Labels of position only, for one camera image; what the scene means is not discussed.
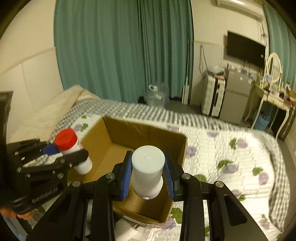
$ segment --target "bottle with red lid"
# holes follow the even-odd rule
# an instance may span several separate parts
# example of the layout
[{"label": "bottle with red lid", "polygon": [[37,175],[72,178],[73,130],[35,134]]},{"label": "bottle with red lid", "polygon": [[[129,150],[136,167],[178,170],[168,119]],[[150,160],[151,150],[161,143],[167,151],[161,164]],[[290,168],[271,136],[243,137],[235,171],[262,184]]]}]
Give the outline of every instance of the bottle with red lid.
[{"label": "bottle with red lid", "polygon": [[[61,130],[54,139],[54,144],[59,148],[59,150],[64,154],[70,154],[83,149],[75,131],[72,128],[67,128]],[[81,162],[79,165],[75,166],[74,169],[80,174],[85,175],[92,168],[92,161],[88,157],[86,161]]]}]

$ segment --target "bed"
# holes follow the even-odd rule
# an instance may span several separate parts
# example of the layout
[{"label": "bed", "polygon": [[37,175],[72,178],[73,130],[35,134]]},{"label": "bed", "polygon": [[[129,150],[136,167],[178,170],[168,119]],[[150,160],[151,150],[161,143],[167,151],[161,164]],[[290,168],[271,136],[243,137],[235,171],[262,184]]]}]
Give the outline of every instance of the bed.
[{"label": "bed", "polygon": [[[222,180],[242,202],[268,240],[283,232],[290,199],[289,180],[276,140],[261,131],[238,127],[203,115],[180,114],[164,108],[102,100],[79,86],[64,91],[47,107],[25,120],[11,142],[28,138],[52,141],[58,131],[72,127],[79,138],[102,116],[140,121],[188,137],[184,171],[202,181]],[[182,202],[174,210],[182,210]],[[207,208],[205,227],[208,227]],[[166,230],[155,240],[178,240],[181,224],[172,212]]]}]

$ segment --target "red cap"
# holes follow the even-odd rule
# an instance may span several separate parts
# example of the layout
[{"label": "red cap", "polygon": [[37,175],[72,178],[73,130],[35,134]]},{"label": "red cap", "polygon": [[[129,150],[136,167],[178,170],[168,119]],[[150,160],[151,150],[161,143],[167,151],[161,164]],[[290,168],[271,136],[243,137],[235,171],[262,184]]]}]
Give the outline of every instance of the red cap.
[{"label": "red cap", "polygon": [[69,150],[77,142],[77,136],[72,128],[61,130],[54,139],[54,144],[61,150]]}]

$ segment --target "beige blanket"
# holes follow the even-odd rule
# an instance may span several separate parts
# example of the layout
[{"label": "beige blanket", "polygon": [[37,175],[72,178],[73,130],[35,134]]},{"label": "beige blanket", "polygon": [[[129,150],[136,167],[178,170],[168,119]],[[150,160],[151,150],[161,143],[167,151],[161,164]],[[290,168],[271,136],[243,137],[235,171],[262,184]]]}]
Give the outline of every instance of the beige blanket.
[{"label": "beige blanket", "polygon": [[41,141],[47,141],[55,126],[76,101],[85,98],[99,99],[98,96],[83,89],[79,85],[63,91],[57,97],[53,98],[45,108],[38,111],[31,118],[24,120],[7,143],[35,138]]}]

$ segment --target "green curtain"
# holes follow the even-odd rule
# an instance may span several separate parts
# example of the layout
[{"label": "green curtain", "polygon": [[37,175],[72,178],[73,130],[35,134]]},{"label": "green curtain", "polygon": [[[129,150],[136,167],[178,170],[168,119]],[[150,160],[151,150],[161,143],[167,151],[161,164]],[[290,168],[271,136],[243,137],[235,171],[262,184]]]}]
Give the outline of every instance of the green curtain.
[{"label": "green curtain", "polygon": [[288,81],[293,88],[296,75],[296,40],[277,11],[268,4],[263,4],[266,15],[270,53],[276,52],[283,66],[284,82]]},{"label": "green curtain", "polygon": [[190,0],[57,0],[54,44],[65,89],[137,102],[156,83],[181,97],[187,66],[192,82]]}]

